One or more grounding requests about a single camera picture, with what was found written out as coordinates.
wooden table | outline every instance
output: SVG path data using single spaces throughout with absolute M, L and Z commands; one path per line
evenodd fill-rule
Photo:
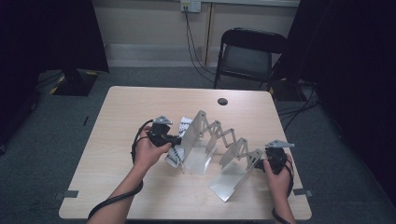
M 218 99 L 226 98 L 227 105 Z M 121 182 L 131 169 L 131 145 L 138 128 L 147 120 L 165 115 L 174 122 L 170 134 L 178 134 L 182 117 L 194 118 L 204 110 L 209 123 L 221 122 L 223 130 L 235 129 L 245 137 L 249 150 L 264 149 L 273 140 L 287 141 L 271 95 L 265 91 L 226 91 L 173 88 L 112 87 L 93 127 L 69 190 L 77 198 L 64 198 L 62 218 L 85 219 L 98 203 Z M 224 203 L 209 188 L 220 172 L 217 151 L 205 175 L 173 168 L 162 158 L 148 171 L 145 187 L 134 197 L 129 219 L 205 220 L 272 219 L 273 203 L 265 174 L 255 169 L 243 185 Z M 302 183 L 294 167 L 294 189 Z M 305 195 L 289 197 L 296 219 L 309 219 L 311 210 Z

gray carpet floor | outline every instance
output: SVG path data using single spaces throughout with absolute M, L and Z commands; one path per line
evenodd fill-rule
M 55 74 L 50 71 L 41 78 Z M 54 197 L 68 189 L 108 89 L 117 85 L 212 89 L 208 78 L 214 76 L 205 73 L 205 77 L 191 67 L 111 68 L 97 78 L 87 97 L 50 95 L 54 83 L 41 87 L 35 110 L 0 157 L 0 223 L 84 223 L 59 218 L 62 201 Z M 231 77 L 219 84 L 224 89 L 263 91 L 256 82 Z M 304 92 L 309 96 L 311 87 L 304 87 Z M 275 103 L 279 114 L 304 105 Z M 280 118 L 284 127 L 290 121 L 288 115 Z M 286 136 L 296 145 L 292 153 L 303 185 L 314 193 L 308 198 L 313 215 L 299 223 L 396 223 L 395 208 L 361 159 L 340 141 L 335 123 L 321 105 L 300 113 Z

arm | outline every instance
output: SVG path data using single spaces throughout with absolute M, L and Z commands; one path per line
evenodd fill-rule
M 155 147 L 147 138 L 146 131 L 148 130 L 149 126 L 146 126 L 140 133 L 140 138 L 145 138 L 137 143 L 134 167 L 108 198 L 136 189 L 149 168 L 158 161 L 163 153 L 169 150 L 170 143 L 162 147 Z M 90 218 L 88 223 L 124 223 L 133 200 L 134 197 L 130 197 L 101 208 Z
M 286 162 L 286 165 L 292 170 L 293 167 L 291 165 L 291 156 L 289 154 L 287 154 L 287 156 L 288 161 Z M 290 182 L 289 172 L 286 170 L 286 168 L 283 168 L 278 175 L 274 175 L 268 160 L 264 160 L 264 169 L 265 173 L 267 174 L 268 186 L 271 191 L 271 197 L 274 201 L 276 213 L 289 223 L 296 223 L 288 202 L 288 188 Z

chair backrest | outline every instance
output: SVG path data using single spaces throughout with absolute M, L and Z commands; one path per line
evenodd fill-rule
M 287 47 L 287 39 L 283 35 L 271 32 L 248 28 L 233 28 L 222 35 L 221 48 L 224 44 L 244 49 L 283 53 Z

power outlet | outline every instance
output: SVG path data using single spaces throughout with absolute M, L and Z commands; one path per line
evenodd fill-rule
M 180 1 L 180 11 L 184 12 L 201 12 L 201 2 L 196 1 Z

